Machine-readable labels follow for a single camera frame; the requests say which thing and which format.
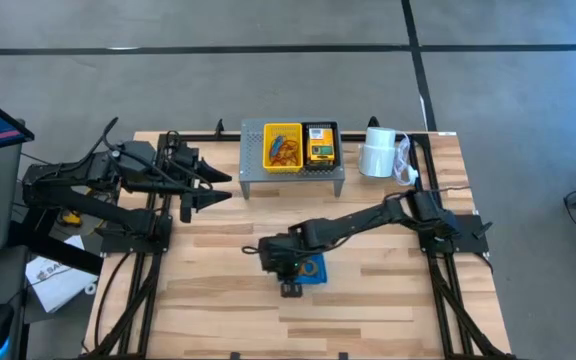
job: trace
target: yellow container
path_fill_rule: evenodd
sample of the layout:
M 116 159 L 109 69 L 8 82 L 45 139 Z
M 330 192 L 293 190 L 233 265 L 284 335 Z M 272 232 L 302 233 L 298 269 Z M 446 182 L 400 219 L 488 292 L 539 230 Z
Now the yellow container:
M 264 169 L 269 173 L 296 173 L 304 166 L 303 139 L 299 123 L 264 125 Z

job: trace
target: yellow object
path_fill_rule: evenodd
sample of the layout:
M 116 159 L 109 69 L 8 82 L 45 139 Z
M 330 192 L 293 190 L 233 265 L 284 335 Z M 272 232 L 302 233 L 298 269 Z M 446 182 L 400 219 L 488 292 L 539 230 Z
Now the yellow object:
M 264 125 L 263 166 L 269 173 L 296 173 L 304 166 L 301 124 Z
M 80 227 L 84 222 L 79 215 L 70 211 L 63 211 L 58 219 L 58 223 L 61 226 Z
M 308 165 L 333 165 L 335 145 L 332 129 L 308 129 Z

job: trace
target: table leg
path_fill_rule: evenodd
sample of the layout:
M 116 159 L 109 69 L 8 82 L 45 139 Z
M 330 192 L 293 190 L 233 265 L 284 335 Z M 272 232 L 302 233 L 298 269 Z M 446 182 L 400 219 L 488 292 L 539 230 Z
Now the table leg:
M 333 186 L 335 190 L 335 197 L 341 196 L 341 188 L 344 186 L 343 180 L 333 180 Z
M 244 194 L 244 199 L 248 200 L 248 198 L 250 197 L 250 183 L 240 181 L 239 185 L 241 185 L 241 192 L 242 194 Z

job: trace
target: metal rack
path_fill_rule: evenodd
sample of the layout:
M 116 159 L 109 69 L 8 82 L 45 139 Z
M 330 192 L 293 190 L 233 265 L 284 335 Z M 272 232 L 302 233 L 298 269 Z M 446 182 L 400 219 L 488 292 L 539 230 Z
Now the metal rack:
M 264 125 L 266 123 L 301 123 L 330 122 L 330 119 L 295 118 L 295 119 L 245 119 L 241 123 L 241 146 L 239 156 L 239 184 L 244 199 L 250 197 L 250 184 L 255 182 L 300 182 L 332 181 L 335 197 L 341 195 L 346 175 L 344 172 L 343 151 L 339 152 L 339 163 L 331 171 L 309 171 L 302 169 L 294 174 L 269 174 L 262 167 Z M 337 133 L 337 144 L 341 144 L 341 135 Z

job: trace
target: wooden table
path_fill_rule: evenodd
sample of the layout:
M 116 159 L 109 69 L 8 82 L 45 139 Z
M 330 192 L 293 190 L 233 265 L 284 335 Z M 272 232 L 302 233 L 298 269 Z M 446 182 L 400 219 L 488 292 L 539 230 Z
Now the wooden table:
M 156 144 L 159 133 L 139 132 L 137 140 Z M 440 187 L 468 184 L 459 141 L 454 134 L 429 134 Z M 179 199 L 170 250 L 164 255 L 148 347 L 149 358 L 441 358 L 441 340 L 425 255 L 417 235 L 387 225 L 354 236 L 325 255 L 328 283 L 306 286 L 300 299 L 279 295 L 274 275 L 261 270 L 257 256 L 241 253 L 260 237 L 285 232 L 313 217 L 336 218 L 372 206 L 384 195 L 405 190 L 390 179 L 367 178 L 357 170 L 358 144 L 345 143 L 346 184 L 341 197 L 328 183 L 255 184 L 244 200 L 237 182 L 238 142 L 196 142 L 200 156 L 233 181 L 215 188 L 233 198 L 179 221 Z M 420 164 L 424 164 L 420 155 Z M 421 173 L 428 185 L 426 169 Z M 442 193 L 444 207 L 456 213 L 475 209 L 470 190 Z M 144 194 L 124 193 L 120 205 L 143 207 Z M 101 318 L 100 337 L 123 312 L 134 255 L 118 272 Z M 101 293 L 121 258 L 106 258 L 90 318 L 86 344 Z M 456 255 L 466 309 L 498 348 L 509 352 L 490 269 L 474 255 Z M 449 310 L 452 339 L 461 351 Z M 136 351 L 141 324 L 134 322 L 130 350 Z

